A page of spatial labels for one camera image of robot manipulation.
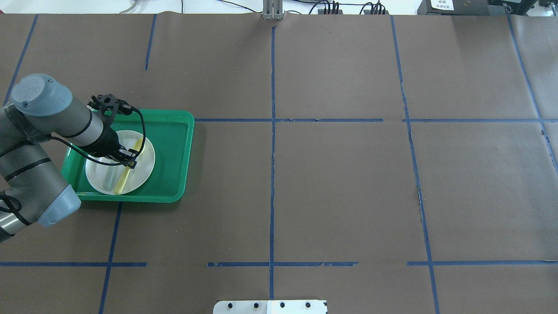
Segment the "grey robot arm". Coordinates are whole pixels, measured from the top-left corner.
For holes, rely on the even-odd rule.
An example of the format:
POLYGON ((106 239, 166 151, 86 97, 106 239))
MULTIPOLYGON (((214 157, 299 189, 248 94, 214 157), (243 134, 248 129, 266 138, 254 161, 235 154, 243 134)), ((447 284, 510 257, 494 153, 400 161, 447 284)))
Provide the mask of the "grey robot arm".
POLYGON ((76 212, 81 200, 42 147, 63 143, 87 160, 107 166, 137 165, 141 148, 126 148, 112 124, 116 115, 139 113, 114 95, 92 96, 84 105, 47 74, 30 74, 16 84, 1 107, 1 241, 39 223, 49 227, 76 212))

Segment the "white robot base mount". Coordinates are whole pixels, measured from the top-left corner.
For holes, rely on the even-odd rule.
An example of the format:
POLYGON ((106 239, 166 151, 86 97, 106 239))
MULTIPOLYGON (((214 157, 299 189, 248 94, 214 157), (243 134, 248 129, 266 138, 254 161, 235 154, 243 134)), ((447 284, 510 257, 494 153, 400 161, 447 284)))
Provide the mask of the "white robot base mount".
POLYGON ((326 300, 222 300, 214 314, 327 314, 326 300))

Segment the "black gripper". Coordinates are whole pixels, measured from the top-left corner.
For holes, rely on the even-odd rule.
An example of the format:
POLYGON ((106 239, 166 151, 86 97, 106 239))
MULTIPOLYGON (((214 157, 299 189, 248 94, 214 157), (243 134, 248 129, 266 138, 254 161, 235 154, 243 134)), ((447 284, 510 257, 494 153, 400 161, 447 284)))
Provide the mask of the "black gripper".
POLYGON ((132 106, 114 95, 91 96, 91 99, 88 106, 95 111, 94 114, 103 123, 103 129, 98 139, 87 146, 88 149, 92 149, 90 155, 107 157, 125 167, 134 169, 137 165, 134 158, 137 158, 141 152, 135 149, 126 149, 120 144, 116 131, 112 129, 116 116, 131 115, 133 113, 132 106))

